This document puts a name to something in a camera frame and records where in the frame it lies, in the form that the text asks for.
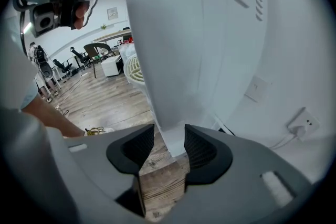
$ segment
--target black rubber pad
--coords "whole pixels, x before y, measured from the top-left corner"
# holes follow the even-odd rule
[[[111,143],[106,156],[121,173],[138,175],[154,146],[154,124],[149,124]]]
[[[186,186],[215,182],[231,166],[233,155],[230,148],[191,125],[186,124],[184,130],[184,148],[190,163]]]

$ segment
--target white box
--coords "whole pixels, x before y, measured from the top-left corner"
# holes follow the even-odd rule
[[[111,56],[101,63],[105,77],[115,76],[120,73],[121,68],[118,69],[117,62],[121,61],[120,55]]]

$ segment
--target wall switch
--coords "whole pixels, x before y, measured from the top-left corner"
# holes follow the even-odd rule
[[[265,98],[267,87],[268,83],[265,80],[262,80],[257,76],[253,76],[245,95],[258,103]]]
[[[288,130],[299,139],[311,135],[320,127],[319,121],[307,110],[302,108],[295,118],[288,124]]]

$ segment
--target hand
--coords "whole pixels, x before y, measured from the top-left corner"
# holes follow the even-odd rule
[[[89,10],[90,4],[88,2],[83,2],[76,10],[76,20],[74,22],[74,27],[76,29],[81,29],[84,24],[84,15]]]

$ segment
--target white wall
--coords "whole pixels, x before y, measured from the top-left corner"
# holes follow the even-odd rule
[[[256,72],[269,83],[268,96],[259,103],[243,97],[226,125],[237,136],[271,146],[288,135],[286,124],[306,106],[320,128],[277,152],[316,181],[335,150],[333,13],[325,0],[268,0],[268,5],[265,48]]]
[[[118,9],[118,18],[108,20],[107,9],[113,7]],[[106,30],[100,29],[103,24],[108,27]],[[98,0],[87,26],[81,30],[59,27],[36,39],[31,33],[27,33],[25,40],[28,44],[34,41],[41,45],[51,59],[63,62],[73,56],[70,47],[84,52],[83,46],[91,43],[93,39],[122,30],[127,26],[129,26],[129,23],[125,0]],[[116,44],[116,42],[116,40],[113,40],[109,42],[109,45]]]

